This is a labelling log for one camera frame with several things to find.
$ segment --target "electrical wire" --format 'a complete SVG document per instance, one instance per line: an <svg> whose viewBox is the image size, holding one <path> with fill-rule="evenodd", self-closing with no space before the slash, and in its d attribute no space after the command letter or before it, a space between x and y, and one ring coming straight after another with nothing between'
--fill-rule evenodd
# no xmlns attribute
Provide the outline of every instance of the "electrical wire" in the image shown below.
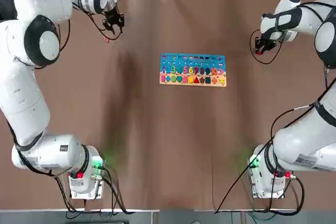
<svg viewBox="0 0 336 224"><path fill-rule="evenodd" d="M297 215L302 210L303 203L305 202L305 191L304 191L305 187L303 186L302 181L298 177L296 177L295 180L300 184L300 187L301 187L301 201L300 201L299 207L294 212L279 212L275 210L269 210L269 212L272 212L273 214L277 214L277 215L282 215L282 216L294 216L294 215Z"/></svg>
<svg viewBox="0 0 336 224"><path fill-rule="evenodd" d="M303 8L306 8L308 10L311 10L318 17L318 19L321 21L321 23L323 22L323 18L313 8L311 8L311 7L309 7L305 4L298 5L297 7L303 7Z"/></svg>
<svg viewBox="0 0 336 224"><path fill-rule="evenodd" d="M65 48L65 46L67 45L67 43L68 43L68 41L69 41L69 38L70 38L70 29L71 29L71 24L70 24L70 20L68 20L68 36L67 36L67 39L66 39L66 41L65 41L65 43L64 43L64 45L61 47L61 49L60 49L60 51L62 52L62 50Z"/></svg>
<svg viewBox="0 0 336 224"><path fill-rule="evenodd" d="M328 88L326 90L324 90L324 92L322 93L322 95L320 95L317 99L317 101L320 101L324 96L325 94L330 90L330 88L333 86L333 84L336 82L336 78L334 78L332 80L332 82L330 83L330 85L328 86ZM308 109L303 112L300 116L298 116L297 118L295 118L293 121L289 122L285 127L283 128L287 128L288 126L291 126L292 124L294 124L295 122L297 122L298 120L300 120L301 118L303 118L304 116L306 116L314 107L312 106L312 104L310 105L306 105L304 107L308 107ZM298 107L298 108L295 108L293 109L294 110L298 110L298 109L303 109L304 107ZM242 177L242 175L245 173L245 171L250 167L250 165L255 161L255 159L258 157L258 155L265 149L265 147L272 141L272 138L261 148L261 150L258 152L258 154L256 155L256 157L245 167L245 169L241 172L241 174L238 176L238 178L235 180L235 182L230 186L229 190L227 191L226 195L224 196L221 204L219 205L219 207L217 208L215 214L217 213L220 213L220 212L225 212L225 211L220 211L220 208L223 204L223 202L225 201L225 199L227 198L228 194L231 192L232 188L236 185L236 183L239 181L239 179ZM278 212L278 211L274 211L274 210L269 210L268 212L272 212L273 214L277 214L277 215L283 215L283 216L293 216L293 215L296 215L298 212L300 212L300 210L302 209L302 206L303 206L303 203L305 201L305 189L304 189L304 186L303 186L303 183L302 181L296 177L296 180L298 181L298 183L300 184L301 186L301 191L302 191L302 196L301 196L301 201L300 201L300 204L297 208L296 211L294 212L290 212L290 213L287 213L287 212Z"/></svg>
<svg viewBox="0 0 336 224"><path fill-rule="evenodd" d="M114 189L112 183L110 183L110 182L109 182L106 178L104 178L104 177L102 178L102 180L103 180L103 181L110 187L110 189L111 189L112 193L114 194L114 196L115 196L115 198L116 198L116 200L117 200L117 203L118 203L119 207L121 208L122 212L123 212L124 214L126 214L126 215L132 215L132 214L134 214L134 212L128 212L128 211L125 209L124 205L120 202L120 199L119 199L119 197L118 197L118 194L117 194L117 192L115 191L115 189Z"/></svg>
<svg viewBox="0 0 336 224"><path fill-rule="evenodd" d="M256 219L249 212L247 212L247 213L248 213L248 215L250 215L250 217L252 218L252 220L254 221L254 223L258 224L257 221L256 221Z"/></svg>
<svg viewBox="0 0 336 224"><path fill-rule="evenodd" d="M280 42L279 49L278 49L278 51L276 52L275 56L274 56L269 62L263 62L263 61L257 59L257 57L256 57L256 56L254 55L254 53L252 52L252 47L251 47L251 40L252 40L253 34L254 34L255 32L257 32L257 31L260 31L260 30L259 30L259 29L254 30L253 33L252 33L251 36L250 36L250 42L249 42L249 44L250 44L250 52L251 52L253 58L254 58L256 61L258 61L259 63L264 64L264 65L271 64L271 63L275 60L275 58L278 56L278 54L279 54L279 52L280 52L280 50L281 50L281 48L282 48L282 42Z"/></svg>
<svg viewBox="0 0 336 224"><path fill-rule="evenodd" d="M252 218L256 219L256 220L259 220L259 221L268 221L268 220L272 220L274 219L274 217L277 215L277 214L273 214L271 217L269 218L266 218L266 219L260 219L258 217L256 217L255 215L252 214L252 212L247 212Z"/></svg>
<svg viewBox="0 0 336 224"><path fill-rule="evenodd" d="M297 122L298 120L300 120L302 117L304 117L306 114L308 114L311 110L312 110L313 106L310 106L308 108L308 110L306 110L305 112L303 112L300 116L298 116L297 118L295 118L293 121L291 121L290 123L288 123L284 128L287 128L288 126L292 125L293 123ZM297 108L295 109L291 109L291 110L288 110L284 113L282 113L281 115L285 115L289 112L292 112L294 110L297 110ZM275 124L275 122L280 118L280 116L278 116L274 121L273 121L273 124ZM231 192L232 188L237 184L237 182L240 180L240 178L243 176L243 174L248 170L248 168L251 166L251 164L256 160L256 158L258 157L258 155L266 148L266 146L271 143L272 141L272 138L260 149L260 151L256 154L255 158L252 159L252 161L249 162L249 164L245 167L245 169L241 172L241 174L239 174L239 176L237 177L237 179L233 182L233 184L230 186L229 190L227 191L227 193L225 194L222 202L219 204L217 210L215 211L215 214L217 213L220 213L220 212L225 212L225 211L220 211L220 208L222 207L225 199L227 198L227 196L229 195L229 193Z"/></svg>
<svg viewBox="0 0 336 224"><path fill-rule="evenodd" d="M106 173L108 174L109 179L110 179L110 181L111 181L111 184L113 184L113 183L112 183L112 176L111 176L109 170L107 170L106 168L104 168L104 170L105 170ZM112 215L112 216L116 216L116 215L118 214L118 213L114 213L114 209L115 209L115 206L116 206L116 205L117 205L117 200L115 200L115 203L114 203L114 205L113 205L113 194L112 194L112 211L111 211L111 215Z"/></svg>
<svg viewBox="0 0 336 224"><path fill-rule="evenodd" d="M329 70L324 66L323 67L323 72L324 72L324 85L325 85L325 88L327 89L328 88L328 72L329 72Z"/></svg>
<svg viewBox="0 0 336 224"><path fill-rule="evenodd" d="M95 22L95 20L92 18L92 15L90 15L88 12L86 12L85 10L82 10L81 8L79 8L79 6L78 5L76 5L75 3L73 3L73 5L76 7L75 9L77 9L77 10L80 10L81 12L83 12L83 13L85 13L88 17L89 17L89 19L92 21L92 23L94 24L94 26L97 28L97 30L106 38L106 39L109 39L109 40L117 40L119 37L120 37L120 35L122 34L122 32L121 32L121 30L120 30L120 32L119 32L119 34L115 37L115 38L110 38L110 37L108 37L105 33L103 33L103 29L100 29L99 27L98 27L98 25L96 24L96 22Z"/></svg>

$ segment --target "black cable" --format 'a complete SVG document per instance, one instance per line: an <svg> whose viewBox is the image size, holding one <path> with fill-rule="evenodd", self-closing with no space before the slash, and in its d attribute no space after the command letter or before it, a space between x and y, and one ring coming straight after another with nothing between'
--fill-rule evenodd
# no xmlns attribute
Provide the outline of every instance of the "black cable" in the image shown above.
<svg viewBox="0 0 336 224"><path fill-rule="evenodd" d="M300 204L297 210L295 210L294 212L279 212L275 210L269 210L269 212L272 212L273 214L277 214L277 215L282 215L282 216L293 216L293 215L297 215L302 210L303 203L305 202L305 191L304 191L305 187L303 186L302 181L298 177L296 177L295 180L299 182L300 187L301 187L301 201L300 201Z"/></svg>
<svg viewBox="0 0 336 224"><path fill-rule="evenodd" d="M311 110L313 109L313 107L311 106L308 110L306 110L305 112L303 112L300 116L298 116L297 118L295 118L293 121L291 121L290 123L288 123L284 128L287 128L288 126L292 125L293 123L297 122L298 120L300 120L302 117L304 117L306 114L308 114ZM295 109L291 109L291 110L288 110L284 113L282 113L282 115L284 114L287 114L291 111L294 111ZM274 121L273 121L273 124L275 123L276 120L278 120L280 117L278 116ZM227 191L227 193L225 194L221 204L219 204L217 210L215 211L215 214L217 213L220 213L220 212L225 212L225 211L220 211L220 208L223 204L223 202L225 201L225 199L227 198L227 196L229 195L229 193L231 192L232 188L237 184L237 182L239 181L239 179L243 176L243 174L247 171L247 169L250 167L250 165L255 161L255 159L258 157L258 155L266 148L266 146L271 143L272 141L272 138L261 148L261 150L256 154L255 158L249 162L249 164L245 167L245 169L241 172L241 174L239 174L239 176L237 177L237 179L233 182L233 184L230 186L229 190Z"/></svg>
<svg viewBox="0 0 336 224"><path fill-rule="evenodd" d="M273 59L271 59L269 62L263 62L263 61L257 59L257 57L256 57L256 56L254 55L254 53L252 52L252 47L251 47L251 40L252 40L253 34L254 34L255 32L257 32L257 31L259 31L259 29L254 30L253 33L252 33L251 36L250 36L250 42L249 42L249 44L250 44L250 52L251 52L253 58L255 58L255 60L258 61L259 63L264 64L264 65L271 64L271 63L275 60L275 58L278 56L278 54L279 54L279 52L280 52L280 50L281 50L281 47L282 47L282 42L280 42L279 49L278 49L278 51L276 52L276 54L275 54L275 56L273 57Z"/></svg>
<svg viewBox="0 0 336 224"><path fill-rule="evenodd" d="M334 8L334 5L323 3L323 2L304 2L301 5L323 5L326 7Z"/></svg>
<svg viewBox="0 0 336 224"><path fill-rule="evenodd" d="M110 181L111 181L111 184L113 184L113 183L112 183L112 176L111 176L109 170L107 170L105 167L104 167L104 170L105 170L106 173L108 174L109 179L110 179ZM113 205L113 194L112 194L112 212L111 212L111 214L112 214L113 216L116 216L116 215L118 214L118 213L114 213L114 212L113 212L114 209L115 209L115 206L116 206L116 205L117 205L117 200L115 201L115 203L114 203L114 205Z"/></svg>
<svg viewBox="0 0 336 224"><path fill-rule="evenodd" d="M120 202L120 199L119 199L119 197L118 197L118 194L116 193L116 191L115 191L114 187L112 186L112 184L111 184L107 179L105 179L104 177L102 178L102 180L103 180L103 181L110 187L110 189L111 189L112 193L114 194L114 196L115 196L115 198L116 198L116 200L117 200L117 202L118 202L118 205L119 205L119 207L121 208L122 212L123 212L124 214L126 214L126 215L132 215L132 214L134 214L135 212L128 212L128 211L125 209L124 205Z"/></svg>
<svg viewBox="0 0 336 224"><path fill-rule="evenodd" d="M323 22L323 18L313 8L311 8L311 7L309 7L305 4L298 5L297 7L304 7L306 9L311 10L318 17L318 19L321 21L321 23Z"/></svg>
<svg viewBox="0 0 336 224"><path fill-rule="evenodd" d="M328 70L325 66L323 68L323 72L324 72L324 85L325 85L325 88L327 89L328 88Z"/></svg>
<svg viewBox="0 0 336 224"><path fill-rule="evenodd" d="M67 39L64 43L64 45L61 47L60 51L62 52L62 50L65 48L65 46L67 45L68 41L69 41L69 38L70 38L70 28L71 28L71 24L70 24L70 20L68 20L68 36L67 36Z"/></svg>
<svg viewBox="0 0 336 224"><path fill-rule="evenodd" d="M285 186L285 189L284 189L283 193L280 195L279 199L281 199L281 198L285 195L285 193L286 193L287 189L289 188L289 185L290 185L291 182L292 182L292 179L290 179L290 180L288 181L288 183L287 183L287 185Z"/></svg>
<svg viewBox="0 0 336 224"><path fill-rule="evenodd" d="M97 30L98 30L98 31L99 31L99 32L100 32L106 39L109 39L109 40L117 40L117 39L120 37L120 35L122 34L122 32L120 31L119 34L118 34L115 38L109 38L106 34L103 33L104 30L102 30L102 29L100 29L100 28L98 27L98 25L96 24L95 20L92 18L92 16L91 16L88 12L86 12L85 10L82 10L81 8L79 8L79 6L76 5L75 3L73 3L73 4L77 7L78 10L82 11L83 13L85 13L85 14L89 17L89 19L93 22L93 24L94 24L94 26L97 28Z"/></svg>
<svg viewBox="0 0 336 224"><path fill-rule="evenodd" d="M325 94L330 90L330 88L334 85L334 83L336 82L336 78L334 78L332 80L332 82L330 83L330 85L328 86L328 88L326 90L323 91L322 95L320 95L318 97L318 101L320 101L324 96ZM289 126L291 126L292 124L294 124L295 122L297 122L298 120L300 120L301 118L303 118L304 116L306 116L314 107L313 106L310 106L305 112L303 112L300 116L298 116L297 118L295 118L293 121L289 122L288 124L286 124L285 127L283 128L287 128ZM230 186L229 190L227 191L226 195L224 196L221 204L219 205L219 207L217 208L215 214L219 213L219 212L226 212L226 211L220 211L220 208L223 204L223 202L225 201L225 199L227 198L228 194L230 193L230 191L232 190L232 188L236 185L236 183L239 181L239 179L242 177L242 175L245 173L245 171L250 167L250 165L256 160L256 158L258 157L258 155L265 149L265 147L272 141L272 139L270 139L262 148L261 150L258 152L258 154L256 155L256 157L246 166L246 168L241 172L241 174L238 176L238 178L234 181L234 183ZM269 212L272 212L274 214L278 214L276 211L273 211L273 210L270 210Z"/></svg>

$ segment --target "cable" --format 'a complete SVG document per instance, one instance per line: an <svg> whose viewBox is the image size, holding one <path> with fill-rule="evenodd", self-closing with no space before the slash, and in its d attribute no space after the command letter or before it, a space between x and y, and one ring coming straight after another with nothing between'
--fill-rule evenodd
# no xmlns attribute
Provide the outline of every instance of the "cable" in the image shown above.
<svg viewBox="0 0 336 224"><path fill-rule="evenodd" d="M330 7L330 8L335 7L334 5L323 3L323 2L305 2L305 3L302 3L301 5L323 5L323 6Z"/></svg>
<svg viewBox="0 0 336 224"><path fill-rule="evenodd" d="M250 217L252 218L252 220L254 221L254 223L258 224L257 221L256 221L256 219L253 217L253 215L251 215L249 212L247 212L247 213L248 213L248 215L250 215Z"/></svg>
<svg viewBox="0 0 336 224"><path fill-rule="evenodd" d="M328 88L328 72L329 72L329 70L324 66L323 67L323 72L324 72L324 85L325 85L325 88L327 89Z"/></svg>
<svg viewBox="0 0 336 224"><path fill-rule="evenodd" d="M266 219L260 219L258 217L256 217L255 215L253 215L251 212L247 212L252 218L256 219L256 220L259 220L259 221L268 221L268 220L272 220L274 219L274 217L277 215L277 214L273 214L271 217L269 218L266 218Z"/></svg>
<svg viewBox="0 0 336 224"><path fill-rule="evenodd" d="M252 33L251 36L250 36L250 52L251 52L253 58L255 58L255 60L258 61L259 63L264 64L264 65L271 64L271 63L275 60L275 58L278 56L278 54L279 54L279 52L280 52L280 50L281 50L281 47L282 47L282 42L280 42L280 47L279 47L278 51L276 52L275 56L273 57L273 59L271 59L271 61L269 61L269 62L263 62L263 61L261 61L261 60L258 60L257 57L255 57L254 53L252 52L252 47L251 47L251 40L252 40L253 34L254 34L255 32L257 32L257 31L259 31L259 29L254 30L253 33Z"/></svg>
<svg viewBox="0 0 336 224"><path fill-rule="evenodd" d="M102 180L110 187L112 193L114 194L114 196L116 197L117 203L119 205L119 207L121 208L122 212L126 215L132 215L134 214L134 212L128 212L124 205L120 202L120 199L118 197L118 194L116 193L114 187L112 186L112 183L110 183L107 179L105 179L104 177L102 178Z"/></svg>
<svg viewBox="0 0 336 224"><path fill-rule="evenodd" d="M70 38L70 28L71 28L71 24L70 24L70 20L68 20L68 36L67 36L67 39L66 39L64 45L63 45L63 46L61 47L61 49L60 49L61 52L62 52L62 50L65 48L65 46L67 45L67 43L68 43L68 41L69 41L69 38Z"/></svg>
<svg viewBox="0 0 336 224"><path fill-rule="evenodd" d="M109 176L109 179L110 179L110 181L111 181L111 184L112 184L112 176L111 176L111 174L110 174L110 172L109 172L109 170L107 170L105 167L104 167L104 170L106 171L106 173L108 174L108 176ZM114 209L115 209L115 206L117 205L117 200L115 200L115 203L114 203L114 205L113 205L113 194L112 194L112 212L111 212L111 214L113 215L113 216L116 216L118 213L114 213L113 211L114 211Z"/></svg>
<svg viewBox="0 0 336 224"><path fill-rule="evenodd" d="M298 109L303 109L304 107L298 107L298 108L294 108L294 109L291 109L291 110L287 110L286 112L282 113L280 116L278 116L274 121L273 121L273 124L275 124L275 122L283 115L289 113L289 112L292 112L294 110L298 110ZM293 123L297 122L298 120L300 120L302 117L304 117L306 114L308 114L308 112L310 112L312 110L313 106L310 106L308 108L308 110L306 110L305 112L303 112L300 116L298 116L296 119L294 119L293 121L291 121L290 123L288 123L284 128L287 128L288 126L292 125ZM255 159L258 157L258 155L266 148L266 146L271 143L272 141L272 138L260 149L260 151L256 154L255 158L249 162L249 164L245 167L245 169L241 172L241 174L239 174L239 176L237 177L237 179L233 182L233 184L230 186L229 190L227 191L227 193L225 194L222 202L219 204L217 210L215 211L215 214L219 213L219 212L223 212L223 211L220 211L220 208L222 206L222 204L224 203L225 199L227 198L227 196L229 195L229 193L231 192L232 188L237 184L237 182L239 181L239 179L243 176L243 174L246 172L246 170L250 167L250 165L255 161Z"/></svg>
<svg viewBox="0 0 336 224"><path fill-rule="evenodd" d="M300 204L297 210L295 210L294 212L279 212L279 211L269 210L269 212L272 212L273 214L277 214L277 215L282 215L282 216L294 216L294 215L297 215L301 211L303 207L303 203L305 201L305 191L304 191L305 187L303 186L302 181L298 177L296 177L295 180L297 180L297 182L301 186L301 201L300 201Z"/></svg>
<svg viewBox="0 0 336 224"><path fill-rule="evenodd" d="M89 14L88 12L86 12L85 10L80 9L79 6L76 5L75 3L73 3L73 4L77 7L78 10L80 10L80 11L83 12L83 13L85 13L85 14L89 17L89 19L93 22L93 24L94 24L94 26L97 28L97 30L98 30L98 31L99 31L105 38L107 38L107 39L109 39L109 40L117 40L117 39L120 37L120 35L122 34L122 32L120 31L119 34L118 34L115 38L109 38L107 35L105 35L105 34L103 33L103 30L100 29L100 28L98 27L98 25L96 24L95 20L92 18L92 15L90 15L90 14Z"/></svg>
<svg viewBox="0 0 336 224"><path fill-rule="evenodd" d="M298 5L297 7L304 7L304 8L307 8L307 9L311 10L318 17L318 19L321 21L321 23L323 22L323 18L313 8L311 8L311 7L309 7L305 4Z"/></svg>

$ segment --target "metal bracket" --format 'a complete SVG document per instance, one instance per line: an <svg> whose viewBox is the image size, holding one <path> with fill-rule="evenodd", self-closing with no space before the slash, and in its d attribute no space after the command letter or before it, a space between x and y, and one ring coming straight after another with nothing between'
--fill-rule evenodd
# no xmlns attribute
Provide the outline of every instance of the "metal bracket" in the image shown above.
<svg viewBox="0 0 336 224"><path fill-rule="evenodd" d="M103 160L100 156L92 156L93 160L101 160L101 163L105 167L106 161ZM103 176L104 170L98 169L95 167L95 164L93 163L92 165L92 176ZM91 192L86 193L86 194L78 194L74 191L71 191L71 199L86 199L86 200L91 200L91 199L101 199L103 197L103 186L104 182L102 180L96 180L96 183L94 185L94 188L92 189Z"/></svg>

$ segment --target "number puzzle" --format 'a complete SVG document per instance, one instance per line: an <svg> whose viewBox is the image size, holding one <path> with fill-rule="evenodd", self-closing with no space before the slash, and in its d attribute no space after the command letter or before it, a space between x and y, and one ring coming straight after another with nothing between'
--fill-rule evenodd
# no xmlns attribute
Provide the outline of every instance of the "number puzzle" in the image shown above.
<svg viewBox="0 0 336 224"><path fill-rule="evenodd" d="M226 87L225 57L161 54L160 84Z"/></svg>

